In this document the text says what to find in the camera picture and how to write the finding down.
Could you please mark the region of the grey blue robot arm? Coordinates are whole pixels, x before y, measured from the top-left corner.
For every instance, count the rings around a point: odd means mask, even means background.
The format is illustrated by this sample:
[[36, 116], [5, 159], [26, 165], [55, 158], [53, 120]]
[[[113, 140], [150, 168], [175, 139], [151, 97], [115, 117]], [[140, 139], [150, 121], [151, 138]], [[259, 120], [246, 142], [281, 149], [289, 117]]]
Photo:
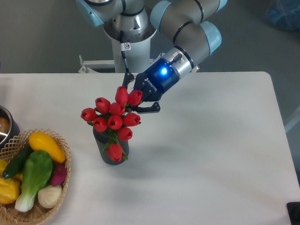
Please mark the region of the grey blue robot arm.
[[147, 10], [144, 0], [76, 0], [86, 21], [102, 26], [111, 39], [115, 71], [123, 86], [133, 83], [128, 111], [160, 110], [162, 95], [211, 55], [222, 38], [207, 18], [227, 0], [167, 0]]

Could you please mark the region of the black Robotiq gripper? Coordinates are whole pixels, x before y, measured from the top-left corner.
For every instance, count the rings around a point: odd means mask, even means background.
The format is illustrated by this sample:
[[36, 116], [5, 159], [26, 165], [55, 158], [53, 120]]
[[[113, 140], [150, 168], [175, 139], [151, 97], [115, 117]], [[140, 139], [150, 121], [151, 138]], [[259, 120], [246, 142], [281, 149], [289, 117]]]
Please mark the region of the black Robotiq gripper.
[[125, 72], [122, 86], [128, 89], [129, 83], [134, 83], [134, 90], [142, 92], [142, 102], [154, 102], [149, 107], [130, 106], [137, 113], [158, 113], [161, 110], [158, 100], [162, 95], [175, 85], [180, 77], [173, 69], [172, 64], [164, 58], [160, 58], [147, 70], [139, 73], [136, 78], [131, 72]]

